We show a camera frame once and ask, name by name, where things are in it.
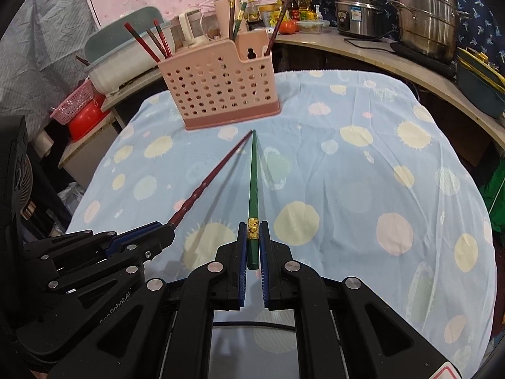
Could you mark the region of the dark maroon thin chopstick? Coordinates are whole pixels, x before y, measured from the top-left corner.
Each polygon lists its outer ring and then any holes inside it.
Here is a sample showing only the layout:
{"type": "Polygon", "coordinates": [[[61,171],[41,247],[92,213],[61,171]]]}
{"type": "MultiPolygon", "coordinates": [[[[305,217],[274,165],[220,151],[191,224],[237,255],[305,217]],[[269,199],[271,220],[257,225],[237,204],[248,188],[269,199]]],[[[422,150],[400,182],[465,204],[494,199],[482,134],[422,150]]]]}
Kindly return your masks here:
{"type": "Polygon", "coordinates": [[[167,56],[167,54],[166,54],[166,52],[165,52],[162,44],[159,42],[159,40],[157,39],[157,37],[155,36],[155,34],[153,33],[153,31],[151,29],[147,29],[146,33],[149,35],[149,37],[151,38],[152,42],[158,48],[158,50],[163,55],[163,57],[164,58],[168,58],[168,56],[167,56]]]}

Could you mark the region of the pink perforated utensil basket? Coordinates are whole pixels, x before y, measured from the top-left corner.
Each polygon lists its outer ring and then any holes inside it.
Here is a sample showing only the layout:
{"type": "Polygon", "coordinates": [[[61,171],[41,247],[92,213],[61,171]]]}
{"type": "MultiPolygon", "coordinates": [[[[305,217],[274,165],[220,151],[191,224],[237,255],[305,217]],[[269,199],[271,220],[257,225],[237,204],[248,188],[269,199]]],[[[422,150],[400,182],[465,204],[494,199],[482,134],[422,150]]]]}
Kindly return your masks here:
{"type": "Polygon", "coordinates": [[[183,50],[157,67],[187,131],[281,112],[264,29],[183,50]]]}

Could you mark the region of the white blender jug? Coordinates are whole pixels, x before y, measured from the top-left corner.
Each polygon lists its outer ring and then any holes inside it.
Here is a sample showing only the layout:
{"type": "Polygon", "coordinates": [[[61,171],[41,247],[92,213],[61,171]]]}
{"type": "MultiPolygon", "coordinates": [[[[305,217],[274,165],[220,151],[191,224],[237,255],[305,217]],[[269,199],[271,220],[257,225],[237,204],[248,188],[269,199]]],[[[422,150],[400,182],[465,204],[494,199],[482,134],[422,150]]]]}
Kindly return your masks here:
{"type": "Polygon", "coordinates": [[[173,18],[181,28],[182,43],[185,47],[207,44],[210,40],[203,29],[203,16],[199,9],[191,8],[173,18]]]}

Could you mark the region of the brown chopstick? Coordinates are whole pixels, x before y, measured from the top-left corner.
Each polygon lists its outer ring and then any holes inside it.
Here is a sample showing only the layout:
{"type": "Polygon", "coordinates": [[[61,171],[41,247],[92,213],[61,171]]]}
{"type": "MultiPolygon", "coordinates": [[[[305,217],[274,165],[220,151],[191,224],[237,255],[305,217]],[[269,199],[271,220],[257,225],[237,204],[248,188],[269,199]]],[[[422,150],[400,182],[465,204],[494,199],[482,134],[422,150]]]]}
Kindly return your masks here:
{"type": "Polygon", "coordinates": [[[229,31],[228,37],[231,40],[234,40],[235,37],[235,5],[236,0],[229,0],[229,31]]]}

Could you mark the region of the red tomato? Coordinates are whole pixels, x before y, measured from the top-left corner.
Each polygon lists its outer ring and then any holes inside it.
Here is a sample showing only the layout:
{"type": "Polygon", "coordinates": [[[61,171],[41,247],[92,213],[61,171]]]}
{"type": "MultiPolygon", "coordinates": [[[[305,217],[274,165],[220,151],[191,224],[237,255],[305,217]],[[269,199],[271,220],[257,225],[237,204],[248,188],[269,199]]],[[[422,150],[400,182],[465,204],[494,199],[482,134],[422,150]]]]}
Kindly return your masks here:
{"type": "Polygon", "coordinates": [[[283,21],[280,28],[280,34],[295,34],[298,32],[297,23],[295,21],[283,21]]]}

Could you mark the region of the cooking oil bottle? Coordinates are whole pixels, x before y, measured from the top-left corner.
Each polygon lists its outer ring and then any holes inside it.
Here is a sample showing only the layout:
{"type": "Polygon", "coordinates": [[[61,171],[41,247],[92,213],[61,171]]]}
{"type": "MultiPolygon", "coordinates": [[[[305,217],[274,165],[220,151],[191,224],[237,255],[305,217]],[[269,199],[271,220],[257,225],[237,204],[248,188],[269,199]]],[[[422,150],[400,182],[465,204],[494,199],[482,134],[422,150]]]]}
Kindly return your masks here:
{"type": "Polygon", "coordinates": [[[315,21],[318,17],[312,9],[312,0],[297,0],[301,21],[315,21]]]}

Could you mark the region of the silver rice cooker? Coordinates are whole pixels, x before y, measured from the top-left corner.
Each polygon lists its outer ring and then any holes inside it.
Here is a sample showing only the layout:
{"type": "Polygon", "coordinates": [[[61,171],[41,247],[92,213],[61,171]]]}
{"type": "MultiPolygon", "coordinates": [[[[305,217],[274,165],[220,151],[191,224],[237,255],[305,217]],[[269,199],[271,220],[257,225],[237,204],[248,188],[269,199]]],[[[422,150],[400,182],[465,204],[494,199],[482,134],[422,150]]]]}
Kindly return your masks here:
{"type": "Polygon", "coordinates": [[[336,22],[340,33],[364,39],[379,38],[384,31],[381,0],[336,0],[336,22]]]}

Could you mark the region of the maroon chopstick silver band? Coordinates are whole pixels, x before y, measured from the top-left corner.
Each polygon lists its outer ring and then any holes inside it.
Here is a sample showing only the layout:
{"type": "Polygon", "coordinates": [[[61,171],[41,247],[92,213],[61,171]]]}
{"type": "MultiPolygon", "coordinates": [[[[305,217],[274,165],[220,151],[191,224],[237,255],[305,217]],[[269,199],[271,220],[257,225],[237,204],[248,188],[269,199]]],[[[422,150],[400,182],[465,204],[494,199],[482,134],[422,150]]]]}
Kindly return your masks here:
{"type": "Polygon", "coordinates": [[[276,36],[279,33],[279,29],[282,25],[285,15],[286,15],[286,11],[288,10],[289,2],[290,2],[290,0],[285,0],[282,5],[282,9],[281,9],[281,12],[280,12],[278,19],[276,21],[276,25],[274,27],[274,30],[273,30],[271,36],[270,36],[269,44],[266,46],[266,49],[264,50],[265,57],[268,57],[271,53],[272,47],[273,47],[275,40],[276,40],[276,36]]]}

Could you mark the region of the black induction cooker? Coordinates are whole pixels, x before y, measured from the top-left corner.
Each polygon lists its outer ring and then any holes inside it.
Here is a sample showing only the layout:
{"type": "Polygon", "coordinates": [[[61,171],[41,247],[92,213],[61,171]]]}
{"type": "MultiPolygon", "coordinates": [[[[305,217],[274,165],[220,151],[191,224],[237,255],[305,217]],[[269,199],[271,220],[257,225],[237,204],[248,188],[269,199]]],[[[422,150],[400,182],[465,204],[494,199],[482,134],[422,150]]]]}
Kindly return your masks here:
{"type": "Polygon", "coordinates": [[[414,63],[421,65],[447,78],[448,80],[454,80],[456,77],[456,65],[454,63],[443,63],[439,60],[408,48],[400,42],[391,42],[389,44],[389,47],[396,55],[413,61],[414,63]]]}

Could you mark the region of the red plastic basin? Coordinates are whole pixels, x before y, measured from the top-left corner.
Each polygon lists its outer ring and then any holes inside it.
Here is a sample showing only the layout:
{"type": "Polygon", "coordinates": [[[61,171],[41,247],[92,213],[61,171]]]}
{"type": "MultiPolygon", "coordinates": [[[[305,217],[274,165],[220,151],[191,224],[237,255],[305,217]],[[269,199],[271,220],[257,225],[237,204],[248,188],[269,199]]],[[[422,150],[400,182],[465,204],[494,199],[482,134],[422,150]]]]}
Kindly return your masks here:
{"type": "Polygon", "coordinates": [[[108,111],[101,111],[105,101],[103,94],[96,94],[84,108],[68,123],[68,131],[73,143],[83,139],[108,115],[108,111]]]}

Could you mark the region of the pink plastic basket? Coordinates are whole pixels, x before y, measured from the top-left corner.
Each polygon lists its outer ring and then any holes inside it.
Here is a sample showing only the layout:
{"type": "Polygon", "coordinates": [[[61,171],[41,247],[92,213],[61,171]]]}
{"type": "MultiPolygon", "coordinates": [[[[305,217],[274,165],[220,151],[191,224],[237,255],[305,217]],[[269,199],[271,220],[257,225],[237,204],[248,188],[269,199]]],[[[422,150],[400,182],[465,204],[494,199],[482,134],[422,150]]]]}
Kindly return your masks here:
{"type": "Polygon", "coordinates": [[[50,119],[61,125],[68,124],[80,111],[94,99],[92,82],[86,78],[64,101],[50,114],[50,119]]]}

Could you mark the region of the green chopstick gold band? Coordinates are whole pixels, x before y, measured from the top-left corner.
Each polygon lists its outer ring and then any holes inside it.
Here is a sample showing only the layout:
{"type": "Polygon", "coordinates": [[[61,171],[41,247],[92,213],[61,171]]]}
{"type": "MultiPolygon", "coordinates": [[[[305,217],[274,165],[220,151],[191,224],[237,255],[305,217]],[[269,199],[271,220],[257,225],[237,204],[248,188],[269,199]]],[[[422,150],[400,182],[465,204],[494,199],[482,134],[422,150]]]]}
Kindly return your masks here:
{"type": "Polygon", "coordinates": [[[241,28],[241,23],[244,17],[245,9],[247,7],[247,2],[243,2],[240,6],[239,14],[235,18],[235,26],[232,34],[232,40],[235,41],[237,38],[237,35],[240,31],[241,28]]]}

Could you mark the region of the clear food container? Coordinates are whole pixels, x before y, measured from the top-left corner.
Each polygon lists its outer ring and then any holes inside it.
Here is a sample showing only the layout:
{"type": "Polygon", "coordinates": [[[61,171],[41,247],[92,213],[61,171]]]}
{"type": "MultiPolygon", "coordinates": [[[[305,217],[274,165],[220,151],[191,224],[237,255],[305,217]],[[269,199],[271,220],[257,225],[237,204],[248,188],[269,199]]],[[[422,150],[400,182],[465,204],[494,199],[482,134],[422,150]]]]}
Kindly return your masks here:
{"type": "Polygon", "coordinates": [[[330,25],[326,20],[304,20],[297,22],[297,28],[300,33],[321,34],[328,30],[330,25]]]}

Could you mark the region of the teal white dish rack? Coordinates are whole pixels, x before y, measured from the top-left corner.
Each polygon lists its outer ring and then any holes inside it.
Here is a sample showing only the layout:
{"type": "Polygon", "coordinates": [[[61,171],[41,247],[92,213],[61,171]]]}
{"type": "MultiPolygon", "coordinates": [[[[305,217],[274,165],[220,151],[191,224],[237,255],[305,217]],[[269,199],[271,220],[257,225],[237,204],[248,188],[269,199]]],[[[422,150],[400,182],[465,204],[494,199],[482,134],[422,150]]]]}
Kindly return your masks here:
{"type": "Polygon", "coordinates": [[[86,42],[84,56],[89,65],[85,69],[94,88],[102,94],[117,91],[125,83],[156,67],[156,61],[124,27],[129,23],[159,59],[163,55],[147,34],[157,34],[154,22],[163,30],[169,48],[175,49],[170,30],[171,21],[165,21],[160,11],[152,6],[137,9],[98,30],[86,42]]]}

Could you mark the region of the dark red chopstick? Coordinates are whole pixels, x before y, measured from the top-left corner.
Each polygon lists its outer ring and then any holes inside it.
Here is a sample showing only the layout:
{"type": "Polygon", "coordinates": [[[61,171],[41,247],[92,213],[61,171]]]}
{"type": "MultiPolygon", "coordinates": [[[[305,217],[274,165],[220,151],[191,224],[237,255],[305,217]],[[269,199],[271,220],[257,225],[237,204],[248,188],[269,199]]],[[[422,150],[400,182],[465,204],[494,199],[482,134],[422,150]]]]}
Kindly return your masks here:
{"type": "Polygon", "coordinates": [[[183,220],[184,216],[191,210],[194,203],[199,199],[205,189],[212,183],[215,177],[221,172],[233,155],[245,145],[249,138],[253,135],[253,131],[250,130],[224,157],[223,159],[214,167],[214,169],[209,172],[209,174],[201,181],[201,184],[196,187],[191,195],[183,202],[179,210],[177,210],[173,216],[168,221],[168,224],[172,228],[176,229],[178,225],[183,220]]]}

